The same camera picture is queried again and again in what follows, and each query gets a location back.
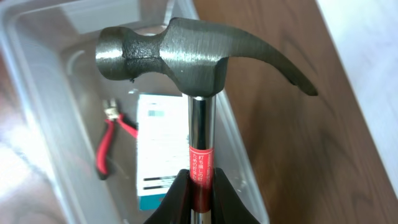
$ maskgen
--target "pliers jaw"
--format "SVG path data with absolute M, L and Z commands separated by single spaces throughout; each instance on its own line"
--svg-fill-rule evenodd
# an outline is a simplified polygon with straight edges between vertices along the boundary
M 118 104 L 114 98 L 103 101 L 104 111 L 108 120 L 114 121 L 119 118 Z

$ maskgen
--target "pliers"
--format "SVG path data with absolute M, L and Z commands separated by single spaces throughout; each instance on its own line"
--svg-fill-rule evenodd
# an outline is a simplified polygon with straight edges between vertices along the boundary
M 95 164 L 98 177 L 101 180 L 105 180 L 109 175 L 108 168 L 106 167 L 106 156 L 112 142 L 115 121 L 117 121 L 119 125 L 134 138 L 137 138 L 138 135 L 137 129 L 129 125 L 129 120 L 127 120 L 123 114 L 119 113 L 115 99 L 110 99 L 109 101 L 104 100 L 103 105 L 106 114 L 105 123 L 107 124 L 107 127 L 97 148 Z

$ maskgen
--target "white wall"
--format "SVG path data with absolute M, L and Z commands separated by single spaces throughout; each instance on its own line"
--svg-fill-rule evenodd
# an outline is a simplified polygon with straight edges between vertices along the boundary
M 398 195 L 398 1 L 317 1 Z

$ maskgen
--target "hammer head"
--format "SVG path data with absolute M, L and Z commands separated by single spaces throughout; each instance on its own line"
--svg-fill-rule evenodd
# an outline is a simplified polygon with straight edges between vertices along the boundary
M 303 73 L 271 45 L 221 24 L 173 18 L 166 30 L 154 36 L 109 27 L 102 30 L 96 48 L 98 69 L 110 80 L 158 72 L 169 76 L 182 93 L 202 97 L 214 96 L 224 88 L 229 57 L 262 60 L 306 94 L 318 95 Z

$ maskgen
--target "wood grain surface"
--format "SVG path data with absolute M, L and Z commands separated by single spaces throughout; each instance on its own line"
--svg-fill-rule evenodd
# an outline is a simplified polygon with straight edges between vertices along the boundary
M 232 58 L 226 91 L 271 223 L 398 223 L 398 201 L 314 0 L 196 0 L 268 41 L 316 85 Z
M 398 1 L 317 3 L 398 196 Z

